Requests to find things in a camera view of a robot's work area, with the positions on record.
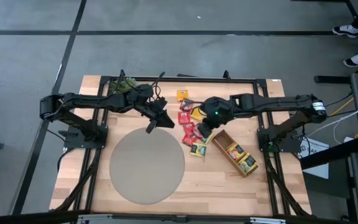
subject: wooden table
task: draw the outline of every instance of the wooden table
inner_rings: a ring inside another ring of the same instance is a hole
[[[83,78],[80,94],[96,95],[100,76],[86,75]],[[165,107],[168,115],[175,122],[175,128],[164,130],[172,134],[178,142],[184,136],[183,128],[178,124],[177,90],[189,90],[190,98],[203,101],[211,96],[229,98],[238,93],[253,93],[253,87],[246,83],[186,83],[159,82],[161,96],[168,104]],[[280,80],[267,80],[269,96],[284,96]],[[84,119],[91,119],[93,110],[76,109],[75,113]],[[288,112],[273,113],[275,124],[280,124],[289,118]],[[107,125],[109,126],[108,141],[102,150],[96,185],[91,206],[94,213],[144,213],[144,214],[187,214],[187,215],[259,215],[271,216],[267,175],[264,158],[259,151],[256,129],[259,127],[257,117],[237,119],[225,126],[215,129],[217,133],[225,129],[242,148],[249,152],[259,163],[259,168],[246,178],[242,178],[235,168],[226,160],[223,154],[212,143],[208,143],[206,157],[190,155],[190,148],[181,143],[185,155],[185,173],[176,189],[165,200],[153,205],[139,205],[124,199],[114,189],[109,175],[111,153],[116,144],[129,132],[144,128],[149,124],[134,110],[125,114],[109,112]],[[75,149],[63,159],[58,173],[50,208],[58,207],[73,190],[80,176],[84,149]],[[290,153],[281,153],[281,161],[285,183],[296,201],[304,210],[311,213],[308,195],[300,163]],[[80,208],[84,208],[88,186],[84,187]],[[282,201],[280,191],[275,187],[280,213]]]

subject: gray round mat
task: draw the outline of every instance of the gray round mat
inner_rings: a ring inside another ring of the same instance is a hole
[[[149,205],[171,195],[185,173],[185,157],[179,142],[159,128],[127,134],[110,159],[111,182],[128,201]]]

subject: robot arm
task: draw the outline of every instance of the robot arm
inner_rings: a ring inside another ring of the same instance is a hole
[[[79,129],[87,142],[97,142],[101,133],[96,121],[85,120],[70,110],[74,108],[101,108],[114,113],[126,113],[129,110],[137,110],[142,116],[150,119],[146,131],[150,133],[154,127],[173,128],[174,123],[169,118],[164,106],[167,101],[161,97],[155,101],[148,101],[153,97],[153,88],[149,84],[141,84],[136,88],[105,97],[92,95],[76,95],[66,93],[64,95],[50,95],[40,101],[40,117],[47,121],[59,120],[76,129]]]
[[[204,137],[208,137],[212,129],[218,128],[221,124],[269,111],[298,111],[284,123],[267,129],[270,141],[284,138],[286,133],[305,124],[321,123],[327,117],[323,102],[313,95],[267,98],[245,93],[231,95],[229,100],[211,97],[204,101],[200,108],[206,114],[198,128]]]

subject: gray floor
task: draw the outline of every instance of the gray floor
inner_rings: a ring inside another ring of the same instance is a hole
[[[0,29],[70,30],[79,5],[80,0],[0,0]],[[330,30],[351,20],[343,3],[88,0],[80,30]],[[6,144],[0,151],[0,215],[9,212],[39,125],[39,99],[52,89],[67,40],[67,36],[0,36],[0,141]],[[354,70],[342,61],[357,51],[358,39],[335,36],[79,36],[60,92],[78,92],[83,75],[118,75],[121,68],[128,75],[165,71],[167,76],[200,77],[221,77],[227,69],[232,77],[281,79],[287,95],[314,93],[329,103],[346,95],[349,87],[317,85],[313,76],[350,75]],[[50,126],[54,131],[64,128],[58,123]],[[306,131],[319,126],[307,125]],[[348,119],[336,136],[343,139],[356,133],[357,121]],[[312,138],[337,144],[332,128]],[[24,212],[47,211],[61,150],[61,140],[48,134]],[[319,217],[338,219],[346,213],[343,198],[312,191],[309,196]]]

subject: sneaker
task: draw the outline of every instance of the sneaker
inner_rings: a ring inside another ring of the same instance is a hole
[[[347,67],[357,67],[358,66],[358,54],[346,59],[345,61],[343,61],[343,64]]]
[[[333,33],[336,35],[346,35],[348,38],[356,38],[358,36],[358,29],[352,27],[352,25],[334,27]]]

